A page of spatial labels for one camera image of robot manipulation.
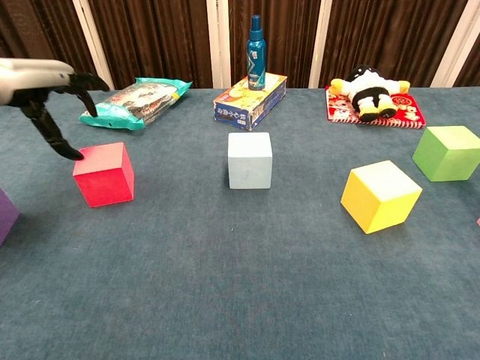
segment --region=blue spray bottle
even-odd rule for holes
[[[250,90],[263,90],[265,88],[266,61],[267,44],[263,40],[260,15],[253,15],[250,39],[247,41],[247,73]]]

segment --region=stuffed toy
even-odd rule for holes
[[[372,122],[379,116],[391,118],[397,113],[390,95],[406,94],[408,81],[384,79],[378,70],[359,65],[345,79],[333,79],[328,91],[333,95],[345,95],[362,122]]]

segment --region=cardboard box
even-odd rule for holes
[[[286,92],[286,76],[267,73],[261,91],[249,90],[245,77],[214,100],[214,120],[252,131]]]

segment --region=teal package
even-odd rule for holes
[[[134,84],[95,105],[97,117],[84,112],[79,120],[102,128],[140,130],[172,106],[192,84],[149,77],[135,80]]]

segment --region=bottle label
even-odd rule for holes
[[[250,48],[247,54],[248,88],[265,88],[265,54],[263,48]]]

